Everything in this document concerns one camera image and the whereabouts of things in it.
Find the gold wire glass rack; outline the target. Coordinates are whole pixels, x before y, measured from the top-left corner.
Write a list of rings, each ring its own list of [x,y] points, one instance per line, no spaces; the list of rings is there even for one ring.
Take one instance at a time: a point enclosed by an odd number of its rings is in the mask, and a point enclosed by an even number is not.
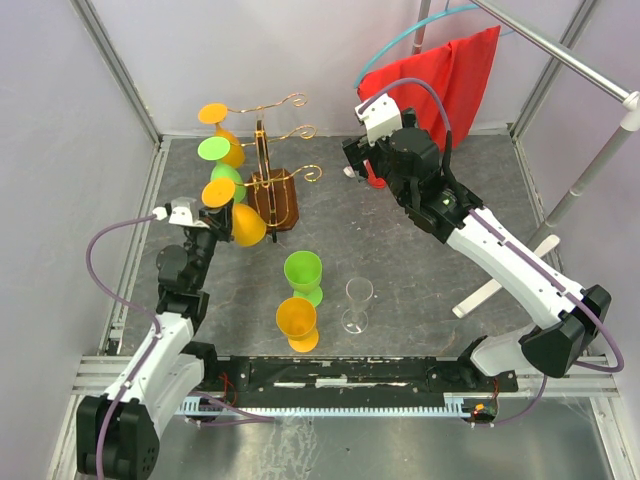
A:
[[[291,93],[279,102],[264,106],[257,106],[250,109],[236,110],[226,105],[222,105],[223,113],[221,119],[216,122],[219,125],[224,121],[229,112],[232,113],[256,113],[256,127],[254,130],[254,142],[258,159],[258,171],[251,175],[249,182],[242,183],[247,188],[249,199],[253,200],[253,208],[265,222],[267,232],[271,235],[274,243],[277,242],[277,234],[281,231],[291,230],[297,220],[292,219],[291,213],[298,212],[297,197],[294,192],[290,192],[289,186],[294,186],[294,177],[300,173],[304,173],[304,180],[309,183],[319,180],[323,171],[318,165],[303,165],[295,171],[289,173],[286,169],[281,168],[275,172],[271,168],[269,145],[271,143],[280,142],[290,138],[294,134],[298,134],[304,140],[310,140],[315,137],[317,128],[313,125],[305,124],[294,128],[289,133],[269,138],[264,126],[264,111],[269,108],[281,106],[288,100],[296,108],[306,105],[308,99],[305,93]]]

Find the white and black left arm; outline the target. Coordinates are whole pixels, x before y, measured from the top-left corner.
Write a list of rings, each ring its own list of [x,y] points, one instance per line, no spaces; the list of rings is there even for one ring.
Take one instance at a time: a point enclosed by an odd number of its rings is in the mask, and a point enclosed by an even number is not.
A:
[[[185,241],[156,257],[158,303],[143,309],[151,327],[117,379],[76,411],[77,469],[99,479],[146,479],[164,430],[196,387],[209,390],[221,368],[212,346],[194,341],[208,307],[203,285],[217,243],[232,240],[232,208],[197,208],[189,198],[157,207],[149,220],[182,227]]]

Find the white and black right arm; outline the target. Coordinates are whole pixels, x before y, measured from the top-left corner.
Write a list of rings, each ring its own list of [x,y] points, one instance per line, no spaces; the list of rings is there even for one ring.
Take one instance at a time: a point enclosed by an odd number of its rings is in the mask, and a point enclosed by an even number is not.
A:
[[[384,179],[418,228],[479,265],[531,317],[527,327],[473,343],[469,359],[457,367],[462,386],[478,391],[494,376],[527,365],[561,378],[579,364],[603,332],[609,292],[570,280],[508,232],[482,200],[456,180],[450,140],[440,149],[427,131],[403,127],[374,142],[347,139],[342,148],[358,174]]]

